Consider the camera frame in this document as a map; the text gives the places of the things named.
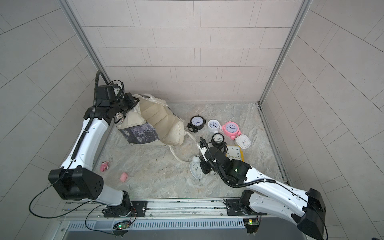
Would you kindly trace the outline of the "silver clock black back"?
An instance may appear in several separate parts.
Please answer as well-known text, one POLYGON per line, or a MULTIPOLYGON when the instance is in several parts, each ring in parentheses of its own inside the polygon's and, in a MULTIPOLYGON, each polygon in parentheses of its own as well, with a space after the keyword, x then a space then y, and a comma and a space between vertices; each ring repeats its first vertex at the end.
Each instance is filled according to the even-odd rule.
POLYGON ((192 161, 190 162, 190 171, 193 177, 197 180, 201 180, 205 175, 201 168, 201 160, 199 156, 193 156, 192 161))

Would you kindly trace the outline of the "large black round clock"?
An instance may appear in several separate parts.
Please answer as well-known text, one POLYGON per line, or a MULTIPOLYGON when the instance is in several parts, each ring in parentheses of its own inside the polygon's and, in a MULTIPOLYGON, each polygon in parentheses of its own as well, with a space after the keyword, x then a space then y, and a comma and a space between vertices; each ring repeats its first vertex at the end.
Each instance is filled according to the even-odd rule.
POLYGON ((190 122, 187 124, 187 128, 192 133, 197 133, 200 131, 206 124, 206 119, 200 115, 193 116, 190 122))

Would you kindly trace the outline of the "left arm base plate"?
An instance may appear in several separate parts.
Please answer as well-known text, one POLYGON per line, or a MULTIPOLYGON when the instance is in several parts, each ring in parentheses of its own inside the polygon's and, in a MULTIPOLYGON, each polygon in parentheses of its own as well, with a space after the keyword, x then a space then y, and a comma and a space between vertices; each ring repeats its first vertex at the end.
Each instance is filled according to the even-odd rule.
POLYGON ((105 218, 144 217, 147 210, 147 201, 131 201, 119 206, 107 206, 102 210, 105 218))

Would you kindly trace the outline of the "yellow rectangular alarm clock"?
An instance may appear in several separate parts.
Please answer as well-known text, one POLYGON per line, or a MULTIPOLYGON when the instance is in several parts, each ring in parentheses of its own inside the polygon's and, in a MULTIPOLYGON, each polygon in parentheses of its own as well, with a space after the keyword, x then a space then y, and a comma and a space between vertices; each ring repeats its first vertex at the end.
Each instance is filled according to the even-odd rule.
POLYGON ((230 160, 240 160, 244 161, 243 150, 239 146, 227 146, 228 150, 226 156, 230 160))

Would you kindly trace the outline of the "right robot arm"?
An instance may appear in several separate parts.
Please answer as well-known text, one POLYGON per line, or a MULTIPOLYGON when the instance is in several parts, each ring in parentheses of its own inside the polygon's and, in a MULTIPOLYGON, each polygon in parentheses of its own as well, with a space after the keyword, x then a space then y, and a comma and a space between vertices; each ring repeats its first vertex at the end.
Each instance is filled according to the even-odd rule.
POLYGON ((200 165, 204 174, 211 171, 231 188, 244 191, 237 209, 244 215, 272 215, 293 223, 305 235, 328 239, 325 225, 326 205, 315 189, 296 189, 274 180, 241 160, 231 160, 215 147, 198 143, 200 165))

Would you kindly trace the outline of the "beige canvas tote bag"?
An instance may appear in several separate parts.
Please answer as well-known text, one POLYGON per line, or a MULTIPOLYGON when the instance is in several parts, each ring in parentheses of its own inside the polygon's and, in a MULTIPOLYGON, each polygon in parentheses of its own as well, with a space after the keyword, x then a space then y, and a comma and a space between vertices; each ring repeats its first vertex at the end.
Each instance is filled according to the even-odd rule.
POLYGON ((130 110, 117 129, 130 144, 169 147, 174 157, 180 159, 173 147, 181 146, 189 136, 195 145, 196 138, 185 130, 184 121, 175 115, 166 101, 150 94, 134 94, 138 104, 130 110))

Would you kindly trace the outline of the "black alarm clock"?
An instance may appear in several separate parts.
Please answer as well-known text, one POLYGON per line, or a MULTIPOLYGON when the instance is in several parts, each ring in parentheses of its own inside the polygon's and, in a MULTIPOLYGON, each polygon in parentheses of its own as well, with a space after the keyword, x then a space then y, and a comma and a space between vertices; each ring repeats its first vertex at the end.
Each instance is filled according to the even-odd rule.
POLYGON ((212 136, 211 144, 219 150, 221 150, 227 145, 227 143, 225 142, 225 137, 220 133, 215 133, 212 136))

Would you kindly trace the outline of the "pink alarm clock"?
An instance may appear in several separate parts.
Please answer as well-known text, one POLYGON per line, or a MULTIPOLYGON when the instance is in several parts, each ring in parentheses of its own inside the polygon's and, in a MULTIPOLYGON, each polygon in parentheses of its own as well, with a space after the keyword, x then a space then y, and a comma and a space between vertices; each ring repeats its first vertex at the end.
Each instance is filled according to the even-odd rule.
POLYGON ((242 134, 239 126, 235 122, 231 121, 225 123, 222 126, 222 130, 223 133, 233 141, 242 134))

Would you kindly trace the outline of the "white twin-bell alarm clock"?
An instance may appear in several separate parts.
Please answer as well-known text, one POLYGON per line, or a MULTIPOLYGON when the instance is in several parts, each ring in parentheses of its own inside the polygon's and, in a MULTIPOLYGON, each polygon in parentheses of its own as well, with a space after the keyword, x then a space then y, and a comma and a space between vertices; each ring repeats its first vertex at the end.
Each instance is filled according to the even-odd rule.
POLYGON ((219 123, 218 120, 209 120, 208 123, 207 123, 207 126, 208 126, 208 130, 211 132, 211 133, 221 133, 222 132, 222 125, 219 123))

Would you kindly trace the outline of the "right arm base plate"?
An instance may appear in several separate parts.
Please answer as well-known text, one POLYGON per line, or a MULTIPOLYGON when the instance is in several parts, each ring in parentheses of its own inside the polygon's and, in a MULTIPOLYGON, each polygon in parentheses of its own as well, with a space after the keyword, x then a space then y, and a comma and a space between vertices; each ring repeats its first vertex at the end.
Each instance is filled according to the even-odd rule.
POLYGON ((257 213, 249 206, 240 203, 239 199, 223 199, 228 216, 266 216, 266 213, 257 213))

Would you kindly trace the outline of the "small white alarm clock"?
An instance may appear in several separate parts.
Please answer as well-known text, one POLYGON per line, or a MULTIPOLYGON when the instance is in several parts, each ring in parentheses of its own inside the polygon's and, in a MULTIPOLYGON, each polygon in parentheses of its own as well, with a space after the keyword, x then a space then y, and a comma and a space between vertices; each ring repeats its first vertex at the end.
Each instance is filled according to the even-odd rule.
POLYGON ((252 145, 252 141, 244 134, 239 135, 235 142, 242 150, 246 150, 252 145))

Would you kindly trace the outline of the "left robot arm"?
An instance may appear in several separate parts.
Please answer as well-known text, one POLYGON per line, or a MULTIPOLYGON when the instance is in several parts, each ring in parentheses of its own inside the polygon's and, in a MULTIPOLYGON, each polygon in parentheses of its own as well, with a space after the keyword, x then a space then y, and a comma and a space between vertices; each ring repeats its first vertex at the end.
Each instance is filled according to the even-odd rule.
POLYGON ((126 217, 133 207, 126 191, 107 186, 102 176, 93 172, 96 151, 104 133, 117 113, 126 114, 139 102, 130 93, 121 99, 98 92, 94 105, 84 115, 82 131, 71 154, 57 170, 49 173, 48 180, 63 200, 93 200, 106 205, 105 217, 126 217))

